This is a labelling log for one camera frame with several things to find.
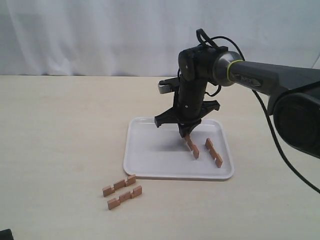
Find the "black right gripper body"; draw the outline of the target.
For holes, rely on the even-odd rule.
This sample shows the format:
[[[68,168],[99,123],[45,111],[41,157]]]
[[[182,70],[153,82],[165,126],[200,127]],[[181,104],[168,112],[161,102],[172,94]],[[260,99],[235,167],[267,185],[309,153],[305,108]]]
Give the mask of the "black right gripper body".
[[[218,111],[220,104],[216,100],[205,101],[208,81],[179,79],[179,87],[173,92],[173,105],[165,112],[154,117],[156,127],[163,124],[190,124]]]

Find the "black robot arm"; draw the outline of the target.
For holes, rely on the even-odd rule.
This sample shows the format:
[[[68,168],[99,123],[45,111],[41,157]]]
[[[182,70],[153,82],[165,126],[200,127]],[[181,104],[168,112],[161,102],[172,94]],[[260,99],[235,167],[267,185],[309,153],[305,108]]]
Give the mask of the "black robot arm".
[[[154,118],[157,127],[177,124],[182,137],[190,134],[204,116],[220,108],[217,101],[204,99],[207,84],[239,84],[268,96],[266,112],[288,145],[319,157],[319,70],[245,61],[227,47],[200,45],[181,51],[178,66],[177,77],[158,84],[161,94],[173,92],[174,99],[170,109]]]

